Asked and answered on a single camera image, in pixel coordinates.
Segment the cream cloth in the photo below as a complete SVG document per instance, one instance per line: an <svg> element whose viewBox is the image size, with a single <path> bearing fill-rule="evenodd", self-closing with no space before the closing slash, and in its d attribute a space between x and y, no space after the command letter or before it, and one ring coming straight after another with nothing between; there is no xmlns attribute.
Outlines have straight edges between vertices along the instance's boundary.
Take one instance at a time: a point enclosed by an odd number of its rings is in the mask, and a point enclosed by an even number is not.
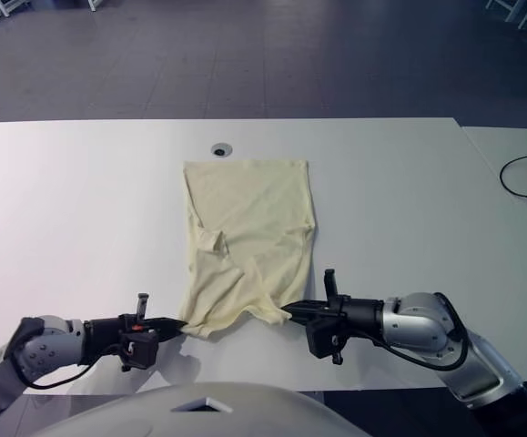
<svg viewBox="0 0 527 437"><path fill-rule="evenodd" d="M206 338L243 311L281 323L308 279L315 221L306 161L187 162L190 285L183 331Z"/></svg>

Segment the floor tile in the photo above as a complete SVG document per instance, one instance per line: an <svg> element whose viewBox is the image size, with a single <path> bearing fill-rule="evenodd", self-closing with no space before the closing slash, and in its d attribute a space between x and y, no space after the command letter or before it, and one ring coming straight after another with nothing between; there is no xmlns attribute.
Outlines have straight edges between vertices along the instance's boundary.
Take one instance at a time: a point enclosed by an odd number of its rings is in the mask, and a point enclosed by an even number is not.
<svg viewBox="0 0 527 437"><path fill-rule="evenodd" d="M119 105L145 105L156 80L137 76L109 77L91 98L92 105L108 107Z"/></svg>
<svg viewBox="0 0 527 437"><path fill-rule="evenodd" d="M144 118L197 119L204 118L205 105L160 105L148 106Z"/></svg>
<svg viewBox="0 0 527 437"><path fill-rule="evenodd" d="M208 94L211 105L261 106L265 104L264 80L213 78Z"/></svg>
<svg viewBox="0 0 527 437"><path fill-rule="evenodd" d="M205 118L265 118L263 106L208 105Z"/></svg>
<svg viewBox="0 0 527 437"><path fill-rule="evenodd" d="M204 105L208 101L210 76L161 76L149 105Z"/></svg>

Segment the gray floor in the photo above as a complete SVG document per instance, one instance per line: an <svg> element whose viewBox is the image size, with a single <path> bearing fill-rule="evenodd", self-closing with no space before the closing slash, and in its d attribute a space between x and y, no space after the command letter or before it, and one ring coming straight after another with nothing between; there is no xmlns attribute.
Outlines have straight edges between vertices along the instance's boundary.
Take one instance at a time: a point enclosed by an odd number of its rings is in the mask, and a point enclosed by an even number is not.
<svg viewBox="0 0 527 437"><path fill-rule="evenodd" d="M0 121L456 117L527 127L527 30L482 0L34 0Z"/></svg>

